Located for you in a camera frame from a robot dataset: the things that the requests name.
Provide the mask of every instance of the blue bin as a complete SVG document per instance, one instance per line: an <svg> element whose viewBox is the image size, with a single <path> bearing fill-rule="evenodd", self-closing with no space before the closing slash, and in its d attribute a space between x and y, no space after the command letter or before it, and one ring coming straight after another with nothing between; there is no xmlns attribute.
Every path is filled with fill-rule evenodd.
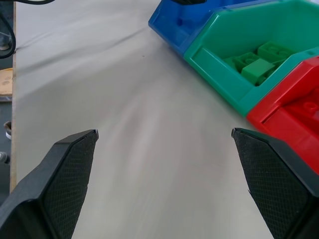
<svg viewBox="0 0 319 239"><path fill-rule="evenodd" d="M271 0L207 0L195 5L162 0L150 18L149 26L183 56L214 12L225 6L243 7L266 1Z"/></svg>

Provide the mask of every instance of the green block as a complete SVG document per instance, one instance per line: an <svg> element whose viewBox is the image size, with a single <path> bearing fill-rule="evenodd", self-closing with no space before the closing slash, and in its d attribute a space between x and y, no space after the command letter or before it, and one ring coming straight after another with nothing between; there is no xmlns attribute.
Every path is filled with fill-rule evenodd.
<svg viewBox="0 0 319 239"><path fill-rule="evenodd" d="M245 53L244 55L235 57L233 61L236 65L237 71L239 71L240 73L244 67L248 66L249 64L258 60L259 58L260 57L257 56L256 54L252 52L248 52L248 53Z"/></svg>
<svg viewBox="0 0 319 239"><path fill-rule="evenodd" d="M301 61L319 55L318 26L319 5L308 0L275 0L226 8L211 16L184 58L245 116ZM252 85L222 60L258 52L267 42L275 42L296 53L282 64L269 61L277 62L274 65L278 67L273 73L268 72L268 78L260 86Z"/></svg>
<svg viewBox="0 0 319 239"><path fill-rule="evenodd" d="M236 65L233 61L234 57L228 57L226 59L224 59L224 62L226 62L231 68L236 69Z"/></svg>
<svg viewBox="0 0 319 239"><path fill-rule="evenodd" d="M292 50L275 44L271 41L262 45L258 48L257 54L270 62L278 62L281 60L286 60L292 54L294 54Z"/></svg>
<svg viewBox="0 0 319 239"><path fill-rule="evenodd" d="M265 61L264 59L258 59L248 66L244 67L241 75L245 77L251 84L259 86L266 79L266 75L275 65Z"/></svg>

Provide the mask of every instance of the table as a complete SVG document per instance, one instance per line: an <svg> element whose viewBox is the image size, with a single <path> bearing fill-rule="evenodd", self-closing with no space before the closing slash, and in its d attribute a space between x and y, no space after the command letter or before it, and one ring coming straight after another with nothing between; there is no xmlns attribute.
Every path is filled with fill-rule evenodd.
<svg viewBox="0 0 319 239"><path fill-rule="evenodd" d="M97 128L73 238L270 239L231 138L250 126L148 28L158 2L16 5L13 175Z"/></svg>

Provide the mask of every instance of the white fabric surface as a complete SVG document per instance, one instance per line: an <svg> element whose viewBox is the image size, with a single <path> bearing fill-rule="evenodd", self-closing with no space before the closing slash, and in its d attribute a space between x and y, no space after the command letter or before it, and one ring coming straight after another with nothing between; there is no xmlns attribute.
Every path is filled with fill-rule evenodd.
<svg viewBox="0 0 319 239"><path fill-rule="evenodd" d="M97 128L74 239L270 239L230 135L250 126L148 28L158 2L17 4L17 179Z"/></svg>

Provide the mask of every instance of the black cable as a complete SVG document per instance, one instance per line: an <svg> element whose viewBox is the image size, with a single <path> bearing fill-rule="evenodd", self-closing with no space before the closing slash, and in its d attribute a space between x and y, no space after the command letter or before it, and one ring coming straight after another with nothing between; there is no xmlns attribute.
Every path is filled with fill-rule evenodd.
<svg viewBox="0 0 319 239"><path fill-rule="evenodd" d="M15 45L16 45L16 40L15 40L15 35L14 35L14 32L9 24L9 22L6 20L6 18L2 15L2 13L0 12L0 19L4 22L5 26L8 28L9 30L9 34L11 35L11 50L9 53L7 53L6 55L0 55L0 59L4 59L4 58L7 58L9 56L11 56L14 51L15 51Z"/></svg>
<svg viewBox="0 0 319 239"><path fill-rule="evenodd" d="M172 0L181 5L195 5L205 3L207 0Z"/></svg>
<svg viewBox="0 0 319 239"><path fill-rule="evenodd" d="M16 2L21 2L21 3L26 3L26 4L31 4L31 5L44 5L51 3L55 0L42 0L42 1L30 1L30 0L2 0L2 1L16 1Z"/></svg>
<svg viewBox="0 0 319 239"><path fill-rule="evenodd" d="M51 3L51 2L53 2L55 0L42 0L42 1L2 0L2 1L6 1L6 2L8 2L8 1L17 1L17 2L21 2L21 3L25 3L25 4L31 4L31 5L44 5L44 4ZM7 57L11 56L15 52L16 39L15 39L15 34L13 32L13 29L11 28L10 24L8 23L8 21L6 20L6 18L3 16L3 14L1 12L0 12L0 19L4 22L5 26L9 30L9 34L11 35L10 52L5 54L5 55L1 55L0 54L0 59L4 59L4 58L7 58Z"/></svg>

